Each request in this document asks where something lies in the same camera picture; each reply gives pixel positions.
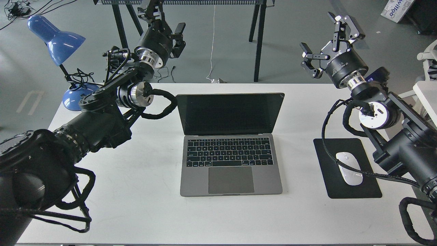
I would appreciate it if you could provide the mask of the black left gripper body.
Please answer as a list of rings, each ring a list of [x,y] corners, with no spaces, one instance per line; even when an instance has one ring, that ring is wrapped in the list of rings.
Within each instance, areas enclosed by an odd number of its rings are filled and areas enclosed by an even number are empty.
[[[173,51],[172,30],[165,21],[155,21],[142,34],[137,46],[139,61],[153,65],[166,65]]]

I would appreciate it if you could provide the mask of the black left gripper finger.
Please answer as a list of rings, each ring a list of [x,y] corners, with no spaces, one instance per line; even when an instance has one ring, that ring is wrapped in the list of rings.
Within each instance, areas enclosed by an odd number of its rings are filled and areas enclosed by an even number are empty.
[[[179,58],[181,53],[183,52],[186,42],[184,42],[183,32],[186,27],[186,23],[179,23],[176,27],[175,33],[171,35],[171,39],[175,41],[175,44],[172,49],[172,57],[171,58]]]
[[[138,7],[138,17],[153,29],[166,29],[163,0],[142,0]]]

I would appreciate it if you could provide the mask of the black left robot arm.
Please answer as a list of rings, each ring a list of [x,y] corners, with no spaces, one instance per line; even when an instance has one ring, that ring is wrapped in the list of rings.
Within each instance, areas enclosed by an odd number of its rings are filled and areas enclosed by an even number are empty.
[[[122,49],[106,51],[107,77],[96,91],[81,97],[81,113],[55,131],[26,131],[1,142],[1,245],[17,243],[31,220],[86,233],[92,221],[85,201],[96,176],[75,166],[89,152],[116,148],[131,139],[138,118],[161,119],[177,106],[170,92],[153,89],[154,70],[185,47],[185,23],[172,32],[164,1],[143,0],[138,18],[148,24],[131,51],[113,3]]]

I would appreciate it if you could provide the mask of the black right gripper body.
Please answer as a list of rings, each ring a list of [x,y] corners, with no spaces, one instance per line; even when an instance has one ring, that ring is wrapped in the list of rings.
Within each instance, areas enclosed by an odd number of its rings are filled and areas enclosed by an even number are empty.
[[[335,55],[325,68],[325,73],[329,76],[336,88],[346,86],[345,79],[354,73],[365,75],[368,72],[368,66],[362,58],[356,53],[354,48],[347,48],[340,55]]]

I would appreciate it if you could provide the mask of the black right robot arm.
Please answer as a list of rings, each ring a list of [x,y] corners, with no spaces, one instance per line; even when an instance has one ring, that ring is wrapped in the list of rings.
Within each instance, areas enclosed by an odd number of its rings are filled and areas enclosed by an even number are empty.
[[[335,26],[333,38],[319,53],[313,53],[302,42],[301,66],[315,79],[326,73],[337,89],[348,88],[351,97],[337,100],[329,110],[322,125],[322,146],[337,166],[419,188],[427,200],[403,198],[398,206],[401,221],[412,240],[435,246],[436,239],[422,238],[414,230],[407,208],[409,204],[414,204],[431,209],[430,216],[436,222],[436,129],[396,93],[389,91],[389,72],[385,67],[376,69],[365,78],[368,66],[353,48],[353,43],[364,39],[365,34],[355,19],[332,12],[328,15]],[[376,149],[373,160],[385,174],[355,169],[327,148],[326,126],[332,113],[341,105],[346,106],[343,127],[355,136],[369,138]]]

